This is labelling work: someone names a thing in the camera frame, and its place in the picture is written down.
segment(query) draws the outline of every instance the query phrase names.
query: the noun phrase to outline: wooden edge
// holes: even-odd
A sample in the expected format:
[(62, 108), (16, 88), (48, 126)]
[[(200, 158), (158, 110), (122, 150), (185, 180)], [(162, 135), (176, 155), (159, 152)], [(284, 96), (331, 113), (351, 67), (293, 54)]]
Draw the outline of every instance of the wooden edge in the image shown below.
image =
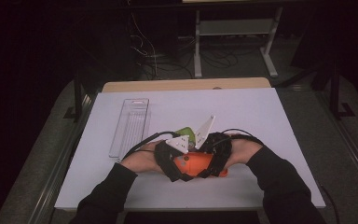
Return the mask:
[(270, 88), (265, 77), (236, 77), (211, 79), (176, 79), (154, 81), (108, 82), (103, 92), (124, 91), (191, 91), (214, 89)]

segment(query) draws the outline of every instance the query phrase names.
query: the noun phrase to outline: orange object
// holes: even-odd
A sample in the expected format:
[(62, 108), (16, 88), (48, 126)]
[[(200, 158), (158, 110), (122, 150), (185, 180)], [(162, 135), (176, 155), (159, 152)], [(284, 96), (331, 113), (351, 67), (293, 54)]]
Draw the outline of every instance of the orange object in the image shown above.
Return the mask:
[[(213, 154), (189, 152), (183, 156), (176, 157), (173, 161), (183, 174), (197, 176), (201, 171), (208, 168)], [(226, 176), (228, 170), (220, 172), (219, 176)]]

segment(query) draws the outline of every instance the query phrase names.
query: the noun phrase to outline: black sleeve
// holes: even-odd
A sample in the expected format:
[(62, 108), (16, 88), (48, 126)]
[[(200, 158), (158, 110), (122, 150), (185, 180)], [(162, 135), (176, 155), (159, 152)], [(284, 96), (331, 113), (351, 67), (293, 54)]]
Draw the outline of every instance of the black sleeve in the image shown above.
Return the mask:
[(310, 189), (289, 161), (263, 146), (247, 165), (264, 190), (263, 206), (271, 224), (325, 223), (310, 200)]
[(115, 163), (107, 178), (79, 203), (70, 223), (115, 223), (136, 176), (133, 171)]

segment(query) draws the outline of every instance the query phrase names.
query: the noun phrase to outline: person's right arm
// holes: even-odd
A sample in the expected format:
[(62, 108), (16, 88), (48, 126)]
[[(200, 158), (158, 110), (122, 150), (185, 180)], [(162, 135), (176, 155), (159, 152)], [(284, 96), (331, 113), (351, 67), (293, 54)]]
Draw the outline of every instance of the person's right arm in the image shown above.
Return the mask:
[(271, 224), (319, 224), (323, 217), (310, 200), (310, 189), (286, 160), (268, 147), (247, 140), (232, 141), (227, 166), (245, 163), (264, 190), (263, 207)]

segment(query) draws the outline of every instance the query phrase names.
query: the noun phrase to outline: white metal leg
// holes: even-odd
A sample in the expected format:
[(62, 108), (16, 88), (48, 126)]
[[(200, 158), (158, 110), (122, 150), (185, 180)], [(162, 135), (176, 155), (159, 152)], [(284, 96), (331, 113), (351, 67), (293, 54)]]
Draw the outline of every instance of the white metal leg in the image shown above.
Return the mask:
[(200, 12), (196, 15), (196, 52), (194, 53), (194, 77), (202, 77), (201, 59), (200, 59)]
[(282, 7), (279, 7), (275, 13), (274, 21), (271, 24), (271, 28), (269, 29), (268, 33), (268, 41), (265, 47), (260, 48), (261, 54), (263, 55), (264, 63), (269, 71), (269, 75), (271, 77), (277, 77), (278, 73), (275, 69), (274, 63), (272, 62), (271, 58), (269, 57), (269, 51), (271, 50), (272, 42), (274, 41), (275, 34), (277, 32), (279, 19), (282, 15)]

